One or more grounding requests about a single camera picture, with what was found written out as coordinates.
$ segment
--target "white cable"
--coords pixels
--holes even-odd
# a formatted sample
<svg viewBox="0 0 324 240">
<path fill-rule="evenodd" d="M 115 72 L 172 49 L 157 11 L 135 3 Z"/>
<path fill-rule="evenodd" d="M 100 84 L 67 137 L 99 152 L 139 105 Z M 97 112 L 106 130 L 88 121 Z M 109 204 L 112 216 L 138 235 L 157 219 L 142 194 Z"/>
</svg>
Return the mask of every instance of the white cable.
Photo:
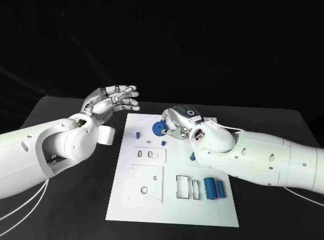
<svg viewBox="0 0 324 240">
<path fill-rule="evenodd" d="M 32 197 L 6 216 L 3 216 L 3 217 L 0 218 L 0 221 L 2 221 L 6 217 L 9 217 L 16 211 L 19 211 L 20 208 L 33 200 L 33 198 L 36 197 L 36 195 L 38 195 L 39 192 L 42 191 L 42 188 L 45 187 L 45 185 L 47 185 L 47 182 L 45 182 L 44 185 L 41 186 L 41 189 L 39 189 L 39 191 L 36 192 L 36 194 L 33 195 L 33 197 Z"/>
<path fill-rule="evenodd" d="M 316 204 L 324 206 L 324 204 L 321 204 L 321 203 L 316 202 L 314 200 L 306 198 L 304 196 L 298 195 L 298 194 L 297 194 L 293 190 L 290 190 L 287 187 L 284 187 L 284 189 L 288 190 L 291 193 L 294 193 L 294 194 L 295 194 L 297 196 L 300 196 L 301 198 L 304 198 L 306 200 L 308 200 L 308 201 L 314 202 Z"/>
<path fill-rule="evenodd" d="M 36 208 L 36 206 L 38 206 L 38 204 L 39 204 L 39 202 L 41 202 L 41 199 L 42 199 L 42 196 L 44 196 L 44 194 L 45 194 L 47 188 L 48 188 L 48 180 L 45 181 L 45 183 L 47 183 L 47 185 L 45 185 L 45 188 L 44 188 L 44 192 L 42 192 L 41 198 L 39 198 L 39 200 L 38 200 L 38 203 L 36 203 L 36 205 L 33 206 L 33 209 L 31 210 L 31 212 L 28 213 L 28 215 L 25 216 L 25 218 L 15 224 L 15 226 L 13 226 L 7 231 L 5 231 L 5 232 L 0 234 L 0 236 L 3 236 L 3 235 L 22 223 L 22 221 L 28 218 L 29 214 L 33 212 L 33 210 L 35 210 L 35 208 Z"/>
</svg>

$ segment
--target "small blue piece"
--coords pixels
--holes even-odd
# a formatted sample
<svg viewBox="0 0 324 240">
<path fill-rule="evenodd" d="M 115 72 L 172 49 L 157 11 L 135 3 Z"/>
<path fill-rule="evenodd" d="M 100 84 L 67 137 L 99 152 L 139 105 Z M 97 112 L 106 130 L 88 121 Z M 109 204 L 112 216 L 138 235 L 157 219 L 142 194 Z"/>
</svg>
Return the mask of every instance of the small blue piece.
<svg viewBox="0 0 324 240">
<path fill-rule="evenodd" d="M 194 155 L 194 153 L 191 154 L 190 160 L 191 160 L 191 161 L 196 160 L 196 155 Z"/>
<path fill-rule="evenodd" d="M 164 121 L 158 121 L 154 126 L 152 126 L 152 131 L 155 135 L 164 136 L 165 134 L 162 133 L 162 129 L 168 130 L 168 126 Z"/>
<path fill-rule="evenodd" d="M 217 191 L 216 191 L 216 184 L 214 184 L 213 177 L 204 178 L 204 185 L 206 185 L 207 199 L 214 200 L 217 198 Z"/>
<path fill-rule="evenodd" d="M 225 188 L 223 188 L 223 183 L 222 181 L 217 181 L 217 185 L 219 185 L 219 192 L 220 192 L 220 197 L 222 199 L 226 197 L 226 194 L 225 194 Z"/>
</svg>

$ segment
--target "robotic hand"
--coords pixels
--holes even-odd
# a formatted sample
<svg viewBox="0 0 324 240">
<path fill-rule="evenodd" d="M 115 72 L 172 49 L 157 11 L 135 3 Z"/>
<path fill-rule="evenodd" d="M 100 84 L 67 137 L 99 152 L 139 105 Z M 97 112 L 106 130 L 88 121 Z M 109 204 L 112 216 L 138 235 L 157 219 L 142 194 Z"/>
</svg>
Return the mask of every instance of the robotic hand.
<svg viewBox="0 0 324 240">
<path fill-rule="evenodd" d="M 102 125 L 113 112 L 141 109 L 135 96 L 136 86 L 99 88 L 78 114 L 0 135 L 0 199 L 81 163 L 97 143 L 112 145 L 115 129 Z"/>
<path fill-rule="evenodd" d="M 233 177 L 265 185 L 294 187 L 324 194 L 324 149 L 269 134 L 204 121 L 198 111 L 178 105 L 154 125 L 158 136 L 190 139 L 198 163 Z"/>
</svg>

